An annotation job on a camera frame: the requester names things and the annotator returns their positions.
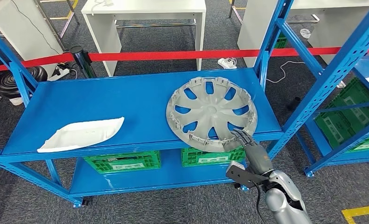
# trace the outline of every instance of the crate label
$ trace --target crate label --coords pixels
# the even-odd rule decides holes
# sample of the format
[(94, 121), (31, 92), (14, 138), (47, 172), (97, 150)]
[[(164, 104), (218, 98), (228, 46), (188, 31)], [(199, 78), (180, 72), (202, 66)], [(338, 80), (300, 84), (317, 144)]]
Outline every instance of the crate label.
[(364, 149), (364, 148), (369, 148), (369, 144), (362, 144), (362, 145), (359, 145), (358, 147), (355, 148), (355, 150), (358, 150), (358, 149)]
[(126, 165), (112, 165), (114, 170), (123, 170), (123, 169), (139, 169), (144, 168), (145, 165), (143, 163), (134, 163), (134, 164), (126, 164)]
[(210, 163), (210, 162), (224, 162), (228, 161), (228, 156), (221, 156), (215, 158), (199, 158), (198, 163)]
[(327, 127), (330, 129), (331, 133), (333, 134), (335, 140), (337, 142), (342, 142), (344, 138), (342, 135), (338, 132), (337, 128), (333, 125), (329, 117), (323, 118), (324, 123), (326, 123)]
[[(346, 105), (355, 104), (352, 97), (346, 97), (344, 99), (344, 102), (346, 103)], [(369, 123), (369, 118), (363, 113), (363, 111), (360, 108), (351, 108), (350, 110), (355, 114), (355, 116), (362, 123), (362, 125), (366, 125)]]

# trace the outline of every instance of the white power cord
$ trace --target white power cord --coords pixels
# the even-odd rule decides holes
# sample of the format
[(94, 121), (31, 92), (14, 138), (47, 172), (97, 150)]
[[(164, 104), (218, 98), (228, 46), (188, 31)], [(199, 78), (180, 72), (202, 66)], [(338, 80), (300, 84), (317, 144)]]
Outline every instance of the white power cord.
[(71, 71), (74, 71), (76, 73), (76, 78), (77, 79), (77, 70), (76, 69), (70, 69)]
[(237, 59), (234, 57), (228, 58), (220, 58), (217, 63), (222, 66), (224, 69), (236, 69), (237, 68)]
[(91, 15), (94, 15), (94, 8), (102, 3), (104, 3), (104, 1), (98, 2), (97, 0), (95, 0), (95, 5), (91, 8)]
[(281, 65), (280, 66), (280, 69), (282, 70), (282, 72), (283, 72), (283, 77), (280, 79), (280, 80), (278, 80), (278, 81), (272, 81), (272, 80), (269, 80), (269, 79), (267, 79), (267, 81), (270, 81), (271, 83), (278, 83), (278, 82), (280, 82), (280, 81), (282, 81), (284, 78), (286, 78), (286, 72), (285, 72), (285, 70), (283, 69), (283, 66), (285, 66), (287, 63), (295, 63), (295, 64), (305, 64), (305, 62), (292, 62), (292, 61), (287, 61), (286, 63), (284, 63), (283, 65)]
[(95, 5), (91, 8), (91, 15), (94, 15), (94, 8), (102, 3), (104, 3), (104, 6), (112, 6), (113, 5), (113, 1), (112, 0), (103, 0), (101, 2), (95, 0)]

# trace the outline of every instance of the robotic arm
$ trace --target robotic arm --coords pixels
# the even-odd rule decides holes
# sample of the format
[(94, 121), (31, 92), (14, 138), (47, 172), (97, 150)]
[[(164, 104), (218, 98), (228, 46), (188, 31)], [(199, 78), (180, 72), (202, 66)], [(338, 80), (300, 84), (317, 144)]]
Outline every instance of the robotic arm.
[(262, 185), (265, 201), (278, 224), (312, 224), (305, 210), (304, 202), (290, 177), (274, 170), (267, 151), (245, 131), (232, 131), (243, 145), (248, 158), (249, 171), (238, 162), (232, 161), (226, 176), (248, 188)]

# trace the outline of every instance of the black stanchion post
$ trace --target black stanchion post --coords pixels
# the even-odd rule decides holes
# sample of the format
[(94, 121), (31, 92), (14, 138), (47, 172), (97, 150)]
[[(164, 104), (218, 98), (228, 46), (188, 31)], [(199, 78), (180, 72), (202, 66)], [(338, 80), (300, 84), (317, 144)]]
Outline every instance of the black stanchion post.
[(88, 52), (84, 51), (81, 46), (74, 46), (70, 49), (74, 60), (76, 61), (81, 72), (86, 78), (96, 78), (94, 69), (91, 66), (91, 59), (88, 56)]

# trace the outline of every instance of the wire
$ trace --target wire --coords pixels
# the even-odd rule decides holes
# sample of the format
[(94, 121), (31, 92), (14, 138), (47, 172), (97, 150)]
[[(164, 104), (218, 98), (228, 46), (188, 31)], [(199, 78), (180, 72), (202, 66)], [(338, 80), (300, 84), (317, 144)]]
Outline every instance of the wire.
[(261, 192), (260, 192), (260, 187), (258, 186), (258, 184), (256, 184), (254, 181), (249, 180), (250, 182), (252, 182), (254, 184), (254, 186), (257, 188), (257, 202), (256, 202), (256, 210), (258, 213), (258, 216), (260, 216), (261, 220), (263, 221), (264, 224), (267, 224), (263, 218), (263, 216), (261, 215), (260, 212), (260, 197), (261, 197)]
[(104, 1), (102, 2), (97, 2), (97, 0), (94, 1), (96, 4), (91, 8), (91, 15), (94, 15), (94, 8), (102, 3), (104, 3)]
[(285, 66), (287, 63), (294, 63), (294, 64), (305, 64), (305, 62), (292, 62), (292, 61), (287, 61), (286, 63), (284, 63), (283, 65), (281, 65), (280, 66), (280, 69), (282, 70), (282, 72), (283, 72), (283, 77), (280, 79), (280, 80), (278, 80), (278, 81), (272, 81), (272, 80), (269, 80), (269, 79), (267, 79), (267, 81), (270, 81), (271, 83), (278, 83), (278, 82), (280, 82), (280, 81), (282, 81), (284, 78), (286, 78), (286, 72), (285, 72), (285, 70), (283, 69), (283, 66)]
[(237, 59), (234, 57), (228, 57), (226, 59), (224, 59), (224, 61), (228, 64), (228, 63), (232, 63), (231, 67), (234, 67), (237, 65)]
[(50, 45), (50, 43), (48, 43), (48, 41), (47, 41), (47, 39), (46, 39), (46, 37), (44, 36), (44, 34), (39, 30), (39, 28), (37, 28), (37, 26), (36, 25), (34, 25), (34, 23), (30, 20), (30, 18), (29, 17), (27, 17), (24, 13), (22, 13), (21, 11), (20, 11), (20, 9), (18, 8), (18, 5), (13, 1), (13, 0), (11, 0), (11, 2), (13, 2), (14, 3), (14, 5), (15, 5), (15, 7), (17, 8), (17, 11), (19, 12), (19, 13), (21, 13), (23, 16), (25, 16), (28, 20), (29, 20), (29, 22), (37, 29), (37, 31), (39, 31), (39, 33), (43, 36), (43, 38), (44, 38), (44, 40), (46, 41), (46, 43), (49, 45), (49, 48), (51, 48), (52, 50), (54, 50), (57, 54), (59, 54), (58, 53), (58, 51), (57, 50), (55, 50), (54, 48), (52, 48), (52, 46)]
[(76, 69), (69, 69), (70, 71), (74, 71), (76, 73), (76, 78), (77, 79), (77, 70)]

